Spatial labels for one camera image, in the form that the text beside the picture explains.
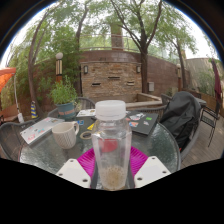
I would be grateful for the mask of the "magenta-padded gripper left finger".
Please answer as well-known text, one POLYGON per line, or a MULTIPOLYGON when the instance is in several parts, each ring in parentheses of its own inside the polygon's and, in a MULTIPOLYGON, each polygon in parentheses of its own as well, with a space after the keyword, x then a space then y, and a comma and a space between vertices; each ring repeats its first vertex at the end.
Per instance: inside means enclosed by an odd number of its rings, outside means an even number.
POLYGON ((69 159, 56 175, 83 188, 95 189, 98 170, 94 150, 89 149, 78 159, 69 159))

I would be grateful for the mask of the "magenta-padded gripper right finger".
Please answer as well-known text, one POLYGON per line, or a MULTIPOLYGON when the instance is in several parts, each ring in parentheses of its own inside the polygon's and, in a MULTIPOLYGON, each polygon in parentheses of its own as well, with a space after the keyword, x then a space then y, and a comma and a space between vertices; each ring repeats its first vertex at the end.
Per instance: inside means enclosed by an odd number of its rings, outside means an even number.
POLYGON ((135 147, 131 147, 130 169, 135 188, 141 188, 171 174, 156 156, 148 157, 135 147))

